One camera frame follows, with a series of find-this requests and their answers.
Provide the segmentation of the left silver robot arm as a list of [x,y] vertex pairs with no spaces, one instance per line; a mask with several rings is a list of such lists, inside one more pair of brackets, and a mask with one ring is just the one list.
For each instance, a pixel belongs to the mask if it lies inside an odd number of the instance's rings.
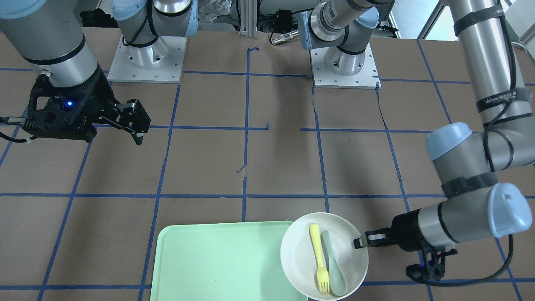
[[343,214],[357,206],[351,247],[439,251],[507,239],[533,224],[534,66],[515,50],[516,85],[497,18],[455,41],[399,39],[373,29],[352,51],[365,89],[332,73],[316,77],[330,46],[298,49],[308,69],[305,113],[290,125],[310,138],[313,190],[304,196]]

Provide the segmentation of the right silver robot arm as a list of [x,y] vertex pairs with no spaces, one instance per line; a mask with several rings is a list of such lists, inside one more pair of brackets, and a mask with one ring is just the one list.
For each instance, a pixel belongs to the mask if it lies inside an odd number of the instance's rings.
[[105,74],[74,13],[72,0],[2,0],[1,30],[38,75],[24,117],[2,117],[25,139],[84,140],[95,125],[128,132],[141,145],[151,119],[138,99],[118,101],[115,82],[178,83],[185,42],[198,29],[197,0],[113,0],[112,19],[122,38]]

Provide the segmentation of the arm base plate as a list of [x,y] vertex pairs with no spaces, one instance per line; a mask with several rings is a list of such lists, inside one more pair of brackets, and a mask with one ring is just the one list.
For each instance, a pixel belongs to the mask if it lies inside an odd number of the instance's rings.
[[162,36],[143,48],[126,46],[122,38],[107,76],[111,82],[181,82],[187,38]]
[[317,88],[376,89],[382,87],[371,45],[350,55],[335,46],[309,50]]

